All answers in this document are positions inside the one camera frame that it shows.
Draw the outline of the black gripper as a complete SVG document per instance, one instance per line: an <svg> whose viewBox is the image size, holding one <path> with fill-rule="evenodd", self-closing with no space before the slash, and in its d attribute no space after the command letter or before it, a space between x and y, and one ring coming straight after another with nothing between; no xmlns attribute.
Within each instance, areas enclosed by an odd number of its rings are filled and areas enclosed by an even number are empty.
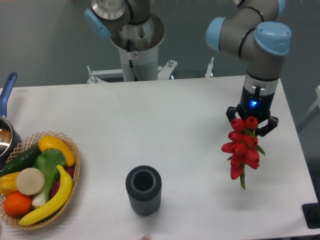
<svg viewBox="0 0 320 240"><path fill-rule="evenodd" d="M265 126L255 130L256 136L264 137L274 130L279 122L279 119L272 116L270 111L274 95L275 93L256 96L255 93L251 93L243 87L239 104L229 106L226 110L228 121L231 123L236 119L236 114L244 121L250 116L255 117L259 123L267 120Z"/></svg>

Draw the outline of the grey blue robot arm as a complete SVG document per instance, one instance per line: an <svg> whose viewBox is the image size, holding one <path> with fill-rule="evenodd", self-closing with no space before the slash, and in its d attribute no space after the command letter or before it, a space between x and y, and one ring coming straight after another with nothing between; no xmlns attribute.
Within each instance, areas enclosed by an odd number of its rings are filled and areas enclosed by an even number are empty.
<svg viewBox="0 0 320 240"><path fill-rule="evenodd" d="M276 18L283 12L283 0L238 0L238 13L231 19L213 19L205 34L207 45L248 63L240 102L230 106L229 120L253 116L264 126L255 131L265 136L278 125L270 108L289 53L292 32ZM118 48L126 82L167 79L170 70L158 69L158 47L165 28L150 11L148 0L93 0L84 18L100 38Z"/></svg>

